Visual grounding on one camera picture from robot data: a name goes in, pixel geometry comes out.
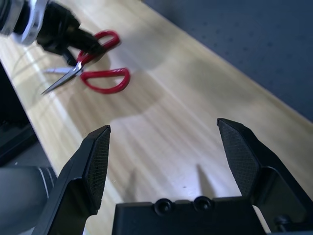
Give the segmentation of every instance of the wooden surface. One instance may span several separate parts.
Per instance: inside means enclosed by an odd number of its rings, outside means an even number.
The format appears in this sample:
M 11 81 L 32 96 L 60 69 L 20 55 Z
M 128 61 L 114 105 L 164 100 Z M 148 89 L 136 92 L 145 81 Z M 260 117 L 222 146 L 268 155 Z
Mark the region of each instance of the wooden surface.
M 313 198 L 312 123 L 137 0 L 62 2 L 91 32 L 120 34 L 122 44 L 90 69 L 128 67 L 123 92 L 97 94 L 76 78 L 41 96 L 59 77 L 41 71 L 64 66 L 61 57 L 1 38 L 0 58 L 57 173 L 89 132 L 112 126 L 102 207 L 87 223 L 92 235 L 111 234 L 123 201 L 240 195 L 217 118 L 252 129 Z

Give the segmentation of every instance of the metal blade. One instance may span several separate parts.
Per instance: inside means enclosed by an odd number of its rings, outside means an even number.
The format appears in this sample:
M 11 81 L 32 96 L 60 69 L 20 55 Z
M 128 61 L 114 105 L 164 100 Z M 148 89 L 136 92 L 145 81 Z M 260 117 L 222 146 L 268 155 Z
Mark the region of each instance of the metal blade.
M 50 69 L 46 69 L 43 72 L 44 73 L 61 73 L 61 74 L 66 74 L 68 72 L 70 72 L 73 68 L 69 68 L 69 67 L 60 67 L 60 68 L 50 68 Z
M 42 92 L 42 94 L 47 94 L 54 89 L 62 86 L 63 84 L 69 82 L 72 80 L 81 70 L 83 69 L 83 65 L 81 62 L 77 63 L 77 65 L 71 69 L 67 74 L 65 74 L 62 78 L 60 78 L 58 81 L 56 81 L 52 86 L 50 86 L 47 90 Z

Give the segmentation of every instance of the black mount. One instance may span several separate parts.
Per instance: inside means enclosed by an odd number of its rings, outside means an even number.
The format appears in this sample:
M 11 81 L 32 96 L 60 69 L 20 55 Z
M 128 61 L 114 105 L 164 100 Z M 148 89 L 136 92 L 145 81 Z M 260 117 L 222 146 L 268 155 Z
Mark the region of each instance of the black mount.
M 89 54 L 101 54 L 103 48 L 98 40 L 90 33 L 79 28 L 80 23 L 72 13 L 50 1 L 45 10 L 43 26 L 37 36 L 37 43 L 45 51 L 64 57 L 70 66 L 77 62 L 68 47 L 82 50 Z

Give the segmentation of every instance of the gray panel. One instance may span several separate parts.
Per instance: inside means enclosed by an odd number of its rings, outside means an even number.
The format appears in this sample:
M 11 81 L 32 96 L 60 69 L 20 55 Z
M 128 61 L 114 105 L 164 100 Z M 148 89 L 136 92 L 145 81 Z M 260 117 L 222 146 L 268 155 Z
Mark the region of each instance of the gray panel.
M 145 2 L 313 120 L 313 1 Z
M 48 168 L 0 168 L 0 234 L 33 228 L 53 188 Z

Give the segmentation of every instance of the screw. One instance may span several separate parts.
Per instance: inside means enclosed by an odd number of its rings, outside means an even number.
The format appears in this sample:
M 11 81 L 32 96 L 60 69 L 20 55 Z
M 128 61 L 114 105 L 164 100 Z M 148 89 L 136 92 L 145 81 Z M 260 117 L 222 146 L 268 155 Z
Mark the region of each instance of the screw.
M 173 210 L 173 203 L 166 198 L 162 198 L 154 204 L 154 209 L 157 215 L 163 216 Z
M 197 197 L 194 201 L 195 210 L 198 212 L 209 211 L 214 206 L 214 202 L 207 197 Z

